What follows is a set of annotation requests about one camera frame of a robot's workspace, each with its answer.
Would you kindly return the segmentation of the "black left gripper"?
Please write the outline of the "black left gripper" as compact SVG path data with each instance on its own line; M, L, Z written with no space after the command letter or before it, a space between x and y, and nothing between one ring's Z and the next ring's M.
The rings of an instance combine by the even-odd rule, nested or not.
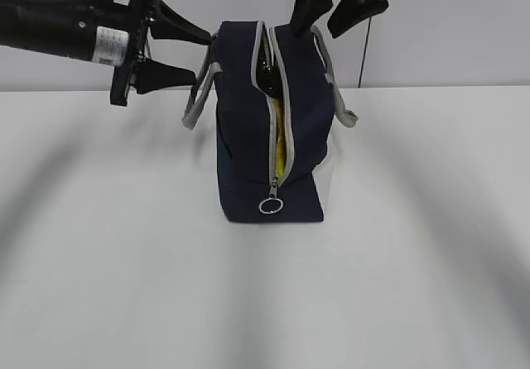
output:
M147 59L145 48L149 30L155 40L175 40L209 46L212 35L189 22L162 0L129 0L124 16L128 33L125 59L114 67L110 103L128 105L130 88L138 94L196 84L195 73Z

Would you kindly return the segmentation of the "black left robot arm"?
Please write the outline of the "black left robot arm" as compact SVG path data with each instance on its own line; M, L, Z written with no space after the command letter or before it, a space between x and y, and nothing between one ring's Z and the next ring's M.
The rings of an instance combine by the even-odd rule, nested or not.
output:
M109 101L128 93L192 86L195 73L146 54L147 39L209 45L213 37L162 0L1 0L3 46L113 68Z

